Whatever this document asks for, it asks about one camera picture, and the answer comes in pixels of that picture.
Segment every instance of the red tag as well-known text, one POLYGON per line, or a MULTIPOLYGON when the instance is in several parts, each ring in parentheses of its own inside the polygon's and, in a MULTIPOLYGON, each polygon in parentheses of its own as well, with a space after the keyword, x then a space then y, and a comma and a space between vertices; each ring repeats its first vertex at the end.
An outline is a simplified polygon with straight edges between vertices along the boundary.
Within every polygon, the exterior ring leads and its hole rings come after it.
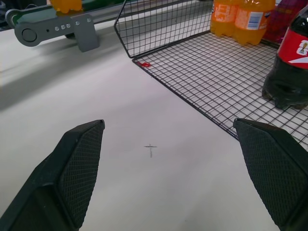
POLYGON ((289 65, 308 69, 308 38, 288 29, 278 49, 278 56, 289 65))
POLYGON ((147 63, 147 62, 144 62, 144 63, 137 62, 137 64, 138 64, 139 66, 142 66, 142 67, 150 67, 150 66, 151 66, 151 64, 150 64, 150 63, 147 63))

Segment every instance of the purple package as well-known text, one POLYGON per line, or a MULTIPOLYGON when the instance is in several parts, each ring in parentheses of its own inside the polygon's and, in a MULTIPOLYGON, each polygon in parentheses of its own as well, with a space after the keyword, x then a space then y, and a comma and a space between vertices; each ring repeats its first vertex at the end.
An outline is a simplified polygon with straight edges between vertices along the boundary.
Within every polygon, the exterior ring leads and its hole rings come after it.
POLYGON ((307 3, 308 0, 282 0, 270 16, 268 29, 263 38, 281 43, 291 21, 307 3))

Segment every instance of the coca-cola bottle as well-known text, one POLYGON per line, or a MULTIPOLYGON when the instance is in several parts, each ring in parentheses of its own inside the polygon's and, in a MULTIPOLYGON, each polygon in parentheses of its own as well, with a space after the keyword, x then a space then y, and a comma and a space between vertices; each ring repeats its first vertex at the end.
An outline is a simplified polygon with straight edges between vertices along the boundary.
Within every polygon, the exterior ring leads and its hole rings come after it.
POLYGON ((308 105, 308 6, 291 23, 268 74, 262 96, 275 106, 303 109, 308 105))

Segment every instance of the orange bottle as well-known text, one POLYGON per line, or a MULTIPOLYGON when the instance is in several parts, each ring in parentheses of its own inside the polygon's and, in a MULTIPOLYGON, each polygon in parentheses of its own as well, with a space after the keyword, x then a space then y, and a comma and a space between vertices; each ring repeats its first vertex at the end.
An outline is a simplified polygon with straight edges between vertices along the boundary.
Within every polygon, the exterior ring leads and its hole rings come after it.
POLYGON ((217 36, 232 36, 240 0, 214 0, 211 32, 217 36))
POLYGON ((275 0, 242 0, 236 15, 234 39, 241 45, 258 45, 274 8, 275 0))
POLYGON ((51 4, 57 12, 62 13, 82 10, 81 0, 51 0, 51 4))

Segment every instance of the white tabletop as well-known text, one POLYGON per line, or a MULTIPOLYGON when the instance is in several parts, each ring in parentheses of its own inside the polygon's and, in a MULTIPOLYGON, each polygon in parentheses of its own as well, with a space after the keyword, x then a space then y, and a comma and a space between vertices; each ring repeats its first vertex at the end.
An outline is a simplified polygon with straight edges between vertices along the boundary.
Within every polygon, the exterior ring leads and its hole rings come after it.
POLYGON ((278 231, 239 142, 133 64, 112 24, 86 53, 0 33, 0 215, 67 130, 104 119, 81 231, 278 231))

